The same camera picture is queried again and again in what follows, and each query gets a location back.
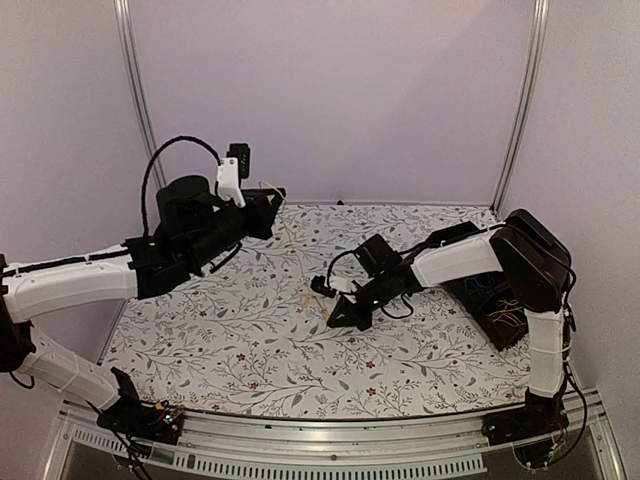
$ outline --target metal rail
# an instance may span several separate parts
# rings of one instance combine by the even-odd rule
[[[536,0],[533,13],[533,25],[531,28],[531,40],[529,42],[529,54],[527,56],[527,66],[524,79],[522,81],[522,89],[520,91],[520,99],[518,101],[518,109],[516,117],[509,137],[509,145],[507,154],[502,165],[500,178],[496,191],[493,195],[491,209],[498,216],[504,204],[504,200],[509,189],[509,183],[513,175],[513,170],[522,143],[524,128],[529,115],[529,107],[533,98],[533,91],[538,76],[538,68],[542,57],[542,48],[544,46],[544,35],[547,28],[547,14],[549,11],[549,0]]]
[[[142,77],[140,76],[140,66],[138,64],[138,57],[133,37],[133,27],[131,25],[129,1],[114,0],[113,4],[115,7],[116,22],[118,24],[118,33],[120,35],[122,56],[124,58],[125,69],[127,71],[127,79],[129,80],[129,88],[131,89],[131,98],[136,110],[138,126],[140,127],[140,134],[142,135],[144,148],[147,152],[148,159],[151,159],[151,156],[158,149],[158,146],[153,134],[149,108],[144,94]],[[160,159],[155,163],[152,174],[153,180],[158,189],[167,185],[167,179]]]
[[[587,390],[585,395],[589,424],[606,422],[597,391]],[[579,429],[582,402],[575,393],[565,396],[565,408],[571,423],[569,429]],[[387,471],[393,471],[394,478],[400,480],[412,478],[411,475],[420,478],[415,475],[418,472],[422,475],[423,468],[425,472],[433,472],[423,478],[449,478],[446,476],[449,474],[456,477],[483,471],[483,453],[511,448],[511,444],[493,447],[488,444],[480,432],[486,413],[370,421],[301,421],[187,412],[180,443],[175,447],[153,444],[148,462],[230,479],[253,478],[247,476],[249,469],[253,469],[251,472],[264,469],[277,475],[272,478],[279,478],[282,472],[283,479],[289,472],[292,480],[303,479],[305,472],[307,478],[316,478],[312,473],[322,478],[320,473],[326,472],[327,479],[342,480],[343,472],[352,472],[353,479],[371,479],[373,472],[377,476]],[[61,435],[66,438],[57,443],[56,450],[60,453],[52,457],[52,466],[62,465],[58,457],[66,455],[68,444],[74,441],[124,456],[111,433],[95,425],[96,416],[88,407],[67,401],[61,419],[65,424]],[[57,480],[55,470],[51,468],[50,476],[45,478]]]

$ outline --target wire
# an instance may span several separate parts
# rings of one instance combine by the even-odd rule
[[[555,450],[553,449],[549,454],[547,454],[544,458],[539,458],[534,462],[532,462],[532,465],[544,465],[542,467],[537,467],[537,468],[531,468],[527,465],[524,465],[520,462],[520,460],[518,460],[518,457],[516,457],[516,460],[518,460],[518,463],[520,465],[522,465],[524,468],[526,468],[527,470],[529,470],[530,472],[536,472],[539,470],[545,470],[548,467],[550,467],[551,465],[555,465],[556,463],[559,463],[560,461],[564,460],[565,458],[567,458],[571,452],[573,452],[575,450],[575,448],[578,446],[578,444],[580,443],[580,440],[582,439],[584,432],[587,428],[587,419],[588,419],[588,404],[587,404],[587,399],[585,398],[584,394],[582,393],[582,391],[580,390],[580,388],[578,387],[575,378],[573,376],[573,372],[571,371],[571,368],[569,367],[569,364],[567,362],[564,363],[564,372],[565,375],[567,376],[567,380],[569,381],[569,383],[571,384],[571,387],[575,390],[575,392],[578,394],[578,396],[580,397],[580,400],[582,401],[582,426],[580,427],[580,431],[578,432],[578,436],[576,437],[575,441],[571,444],[571,446],[559,457],[553,457]],[[556,445],[560,446],[562,440],[565,439],[565,437],[567,437],[567,431],[564,429],[564,427],[561,424],[558,424],[558,426],[560,427],[560,438],[558,439],[557,442],[555,442]]]
[[[151,478],[151,475],[149,475],[149,472],[147,472],[147,469],[144,468],[144,464],[140,461],[140,457],[138,457],[136,453],[136,450],[140,450],[139,447],[135,445],[135,442],[129,438],[129,444],[127,445],[127,442],[125,442],[124,438],[122,438],[122,436],[118,432],[116,432],[115,428],[113,428],[111,421],[107,417],[105,417],[104,414],[100,410],[98,410],[98,408],[93,403],[87,402],[87,404],[94,412],[98,414],[98,417],[100,417],[102,421],[109,426],[109,430],[111,430],[111,433],[113,433],[113,435],[118,439],[118,441],[127,451],[129,462],[133,464],[133,467],[131,465],[129,466],[130,472],[135,475],[138,480],[153,480]],[[140,471],[144,474],[144,477],[136,471],[137,469],[140,469]]]
[[[340,255],[336,256],[333,260],[331,260],[331,263],[329,263],[329,268],[327,268],[327,288],[331,288],[331,283],[330,283],[331,272],[333,271],[333,267],[335,266],[336,262],[340,260],[342,257],[346,257],[347,255],[351,255],[352,253],[355,253],[355,250],[345,250]]]
[[[149,176],[151,175],[151,169],[155,165],[155,163],[158,160],[158,157],[160,156],[160,154],[165,149],[167,149],[168,147],[170,147],[174,143],[183,142],[183,141],[184,142],[192,142],[192,143],[195,143],[197,145],[200,145],[202,148],[204,148],[206,151],[208,151],[211,155],[213,155],[213,157],[218,162],[218,166],[222,165],[222,162],[220,161],[220,156],[218,155],[218,152],[216,152],[213,149],[213,147],[211,147],[211,145],[209,145],[207,142],[205,142],[204,140],[200,140],[197,137],[192,137],[190,135],[180,135],[178,137],[174,137],[171,140],[167,140],[166,142],[164,142],[162,144],[162,146],[160,146],[160,148],[158,148],[155,151],[155,153],[151,156],[151,159],[149,160],[149,163],[147,164],[147,169],[145,170],[144,176],[142,177],[142,193],[141,193],[141,198],[140,198],[140,211],[142,213],[142,229],[143,229],[142,236],[144,238],[149,237],[149,219],[147,218],[147,184],[149,183]]]
[[[240,249],[242,249],[242,242],[238,242],[238,244],[236,245],[236,248],[234,248],[233,251],[229,255],[227,255],[224,258],[224,260],[222,260],[217,265],[211,262],[211,269],[209,270],[209,273],[216,273],[218,270],[224,267],[227,263],[229,263],[233,259],[233,257],[235,257],[238,254]]]
[[[47,270],[49,268],[62,267],[65,265],[74,265],[76,263],[88,263],[94,262],[98,260],[107,260],[109,258],[117,258],[123,257],[125,255],[129,255],[129,249],[125,248],[124,250],[116,250],[114,252],[103,252],[103,253],[92,253],[90,255],[79,256],[79,257],[65,257],[60,258],[58,260],[51,260],[48,262],[40,262],[40,263],[31,263],[25,265],[24,267],[16,268],[15,270],[7,270],[2,273],[2,278],[13,277],[15,275],[23,274],[23,273],[31,273],[37,272],[40,270]]]
[[[27,385],[26,383],[22,383],[14,374],[13,372],[9,372],[9,376],[11,377],[11,380],[13,380],[14,382],[16,382],[18,385],[20,385],[22,388],[27,389],[27,390],[33,390],[33,387],[36,386],[36,379],[33,378],[33,375],[29,375],[29,377],[31,377],[31,384]]]
[[[413,315],[415,313],[415,310],[413,309],[413,305],[411,305],[411,303],[409,303],[409,300],[407,300],[406,294],[403,293],[402,295],[400,295],[400,299],[402,300],[402,303],[404,303],[404,305],[409,309],[409,313],[407,313],[406,315],[391,315],[384,309],[384,307],[380,307],[380,310],[382,310],[382,313],[384,313],[387,317],[393,318],[394,320],[402,320],[403,318],[408,318]]]
[[[300,252],[298,251],[298,248],[293,244],[293,232],[291,231],[291,228],[289,227],[289,224],[284,217],[284,207],[287,203],[287,198],[285,197],[284,193],[280,191],[278,187],[274,187],[268,182],[258,182],[258,185],[260,186],[260,188],[262,188],[263,185],[266,185],[267,187],[274,190],[282,198],[282,206],[280,209],[280,219],[282,220],[282,225],[284,225],[284,230],[287,233],[287,239],[289,240],[289,247],[293,250],[293,252],[296,255],[296,259],[298,260],[298,265],[300,266],[300,274],[302,275],[302,281],[307,289],[307,296],[304,299],[303,308],[307,308],[309,306],[309,303],[313,299],[315,300],[316,304],[318,305],[318,308],[322,312],[324,319],[327,320],[329,318],[329,311],[327,310],[327,307],[324,306],[324,303],[322,303],[322,300],[320,300],[311,291],[311,287],[310,287],[311,282],[309,281],[307,274],[305,272],[304,264],[302,263],[302,258],[300,258]]]
[[[588,415],[589,406],[587,404],[587,399],[585,398],[584,393],[582,393],[582,391],[578,387],[578,384],[575,381],[575,378],[573,376],[573,372],[571,371],[571,367],[569,367],[569,364],[567,362],[565,362],[564,364],[564,373],[567,376],[567,380],[571,384],[571,387],[576,391],[576,393],[580,397],[580,400],[582,400],[582,426],[580,427],[580,432],[578,432],[578,436],[576,437],[571,447],[569,447],[569,449],[566,450],[561,456],[551,460],[551,462],[549,462],[549,465],[554,465],[560,462],[561,460],[567,458],[569,454],[571,454],[571,452],[573,452],[573,450],[575,450],[575,448],[578,446],[578,443],[580,443],[580,439],[582,439],[582,436],[584,435],[584,432],[587,429],[587,419],[589,416]]]

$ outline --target vent grille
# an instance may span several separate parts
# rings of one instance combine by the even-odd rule
[[[113,455],[126,457],[120,442],[111,434],[76,426],[73,440]],[[207,455],[176,452],[172,464],[148,461],[174,470],[200,473],[225,480],[432,480],[459,478],[486,472],[482,455],[467,455],[435,462],[381,467],[273,466],[220,460]]]

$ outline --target patterned mat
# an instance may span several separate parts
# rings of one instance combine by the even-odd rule
[[[491,224],[488,209],[287,206],[282,218],[271,240],[244,242],[216,274],[130,302],[104,364],[130,373],[148,399],[246,415],[396,417],[522,399],[526,339],[497,354],[441,288],[414,295],[407,319],[376,312],[366,332],[327,328],[321,304],[331,311],[335,300],[306,298],[313,275],[374,233],[405,249],[461,221]],[[336,273],[366,280],[351,257]]]

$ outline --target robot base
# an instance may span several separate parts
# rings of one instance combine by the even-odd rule
[[[159,408],[143,405],[129,375],[117,368],[111,371],[118,379],[121,398],[100,413],[98,426],[125,436],[176,445],[184,424],[184,408],[167,402],[159,404]]]
[[[562,403],[564,391],[563,386],[552,398],[544,398],[527,390],[524,407],[486,415],[482,434],[490,445],[501,445],[566,429],[569,419]]]

